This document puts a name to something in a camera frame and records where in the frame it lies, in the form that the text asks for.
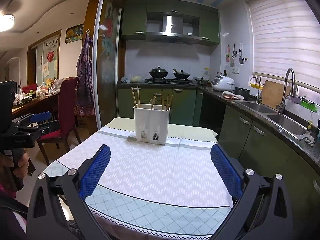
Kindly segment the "person's left hand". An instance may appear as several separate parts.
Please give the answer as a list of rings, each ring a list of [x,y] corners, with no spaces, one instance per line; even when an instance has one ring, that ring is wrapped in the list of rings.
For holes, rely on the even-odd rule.
[[[17,192],[23,188],[28,174],[29,155],[26,150],[15,152],[13,157],[1,154],[1,187]]]

